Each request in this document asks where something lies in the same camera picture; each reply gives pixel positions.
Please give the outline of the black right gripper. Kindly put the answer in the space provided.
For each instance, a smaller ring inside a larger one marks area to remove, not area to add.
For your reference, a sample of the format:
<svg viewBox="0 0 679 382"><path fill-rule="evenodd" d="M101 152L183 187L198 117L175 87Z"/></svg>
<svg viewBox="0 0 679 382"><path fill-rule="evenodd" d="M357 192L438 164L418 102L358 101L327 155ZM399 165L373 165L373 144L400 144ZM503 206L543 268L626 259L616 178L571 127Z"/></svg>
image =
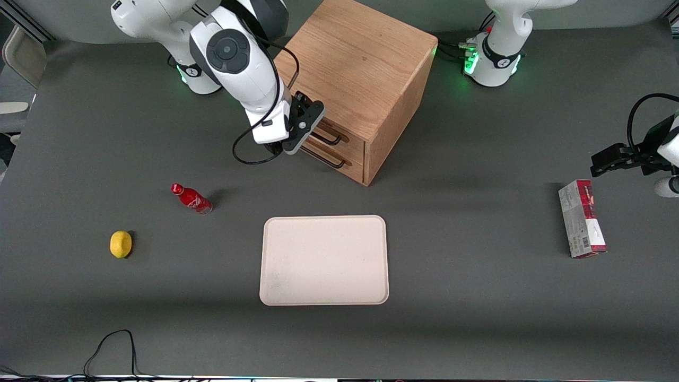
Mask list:
<svg viewBox="0 0 679 382"><path fill-rule="evenodd" d="M294 155L318 124L320 115L325 114L325 106L321 101L313 101L303 92L293 95L293 109L290 113L291 130L285 141L266 143L265 148L273 155Z"/></svg>

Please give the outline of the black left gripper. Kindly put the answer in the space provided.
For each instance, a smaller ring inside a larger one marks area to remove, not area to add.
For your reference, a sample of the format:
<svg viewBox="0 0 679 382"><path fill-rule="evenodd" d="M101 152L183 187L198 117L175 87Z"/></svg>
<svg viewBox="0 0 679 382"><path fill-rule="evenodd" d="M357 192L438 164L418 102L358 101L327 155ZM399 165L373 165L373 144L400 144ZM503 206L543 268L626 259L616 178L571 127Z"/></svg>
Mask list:
<svg viewBox="0 0 679 382"><path fill-rule="evenodd" d="M640 169L643 176L656 172L669 172L671 176L677 176L677 167L671 164L676 162L676 116L669 116L656 123L636 147L643 157L655 160L642 161ZM637 167L633 150L623 143L613 144L597 152L591 156L591 162L592 177Z"/></svg>

